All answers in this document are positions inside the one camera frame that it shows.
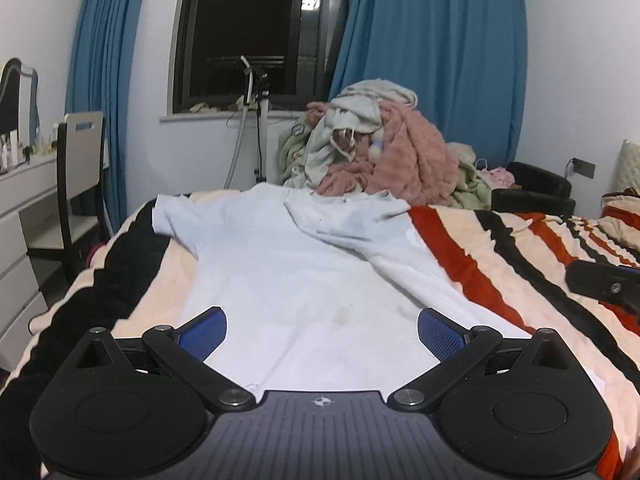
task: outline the t-shirt sleeve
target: t-shirt sleeve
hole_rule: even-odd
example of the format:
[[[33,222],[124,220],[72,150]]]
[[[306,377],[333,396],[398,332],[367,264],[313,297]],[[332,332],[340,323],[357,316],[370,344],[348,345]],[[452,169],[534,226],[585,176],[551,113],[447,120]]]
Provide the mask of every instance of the t-shirt sleeve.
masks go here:
[[[201,209],[185,196],[160,195],[152,213],[154,232],[175,238],[197,258],[207,233]]]

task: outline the black cushion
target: black cushion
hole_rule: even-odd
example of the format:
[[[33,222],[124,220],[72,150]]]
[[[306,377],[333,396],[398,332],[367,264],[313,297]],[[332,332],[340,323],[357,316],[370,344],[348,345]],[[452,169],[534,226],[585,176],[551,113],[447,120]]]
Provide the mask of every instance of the black cushion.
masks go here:
[[[513,173],[516,184],[524,191],[544,193],[558,198],[569,198],[571,195],[571,183],[551,171],[523,162],[512,162],[507,166],[507,170]]]
[[[498,213],[544,213],[555,216],[574,214],[575,200],[520,189],[494,189],[491,209]]]

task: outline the pink fuzzy blanket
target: pink fuzzy blanket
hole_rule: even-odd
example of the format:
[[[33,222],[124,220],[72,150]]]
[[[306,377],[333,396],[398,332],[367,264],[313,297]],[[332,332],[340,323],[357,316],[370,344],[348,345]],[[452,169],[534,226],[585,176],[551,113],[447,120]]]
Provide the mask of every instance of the pink fuzzy blanket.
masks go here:
[[[342,195],[360,186],[373,194],[384,189],[411,205],[447,204],[458,180],[458,157],[440,131],[420,112],[380,101],[384,150],[377,164],[369,160],[370,136],[356,139],[350,163],[334,163],[318,193]]]

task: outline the desk drawer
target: desk drawer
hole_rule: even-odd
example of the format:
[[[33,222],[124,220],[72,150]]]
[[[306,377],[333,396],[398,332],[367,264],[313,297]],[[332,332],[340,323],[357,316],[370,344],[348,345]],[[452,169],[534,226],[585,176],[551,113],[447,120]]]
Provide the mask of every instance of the desk drawer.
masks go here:
[[[0,280],[0,333],[36,295],[38,282],[28,258],[23,258]]]
[[[0,216],[55,187],[55,162],[28,168],[15,175],[9,173],[0,180]]]
[[[20,362],[20,358],[31,339],[29,322],[36,316],[47,311],[47,304],[41,293],[33,298],[7,331],[0,337],[0,366],[5,370],[13,370]]]
[[[0,276],[26,251],[18,213],[0,219]]]

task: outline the striped blanket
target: striped blanket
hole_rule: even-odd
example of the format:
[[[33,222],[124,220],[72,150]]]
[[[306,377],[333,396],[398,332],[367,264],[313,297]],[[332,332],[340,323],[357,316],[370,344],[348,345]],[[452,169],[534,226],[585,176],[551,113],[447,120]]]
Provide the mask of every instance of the striped blanket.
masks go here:
[[[452,282],[471,301],[533,333],[556,329],[603,382],[614,436],[600,463],[604,479],[640,470],[640,326],[609,303],[569,291],[575,260],[640,268],[640,199],[606,198],[603,218],[561,219],[446,207],[411,210],[415,227]]]
[[[621,308],[572,294],[564,279],[566,266],[577,259],[640,268],[640,199],[604,202],[599,220],[439,206],[413,208],[410,215],[466,297],[530,333],[555,328],[604,383],[614,436],[598,473],[606,480],[631,479],[640,472],[640,326]],[[155,235],[153,206],[133,215],[65,299],[32,321],[35,336],[0,396],[0,478],[39,478],[29,414],[88,328],[101,325],[116,337],[136,337],[154,324],[175,324],[195,260],[174,240]]]

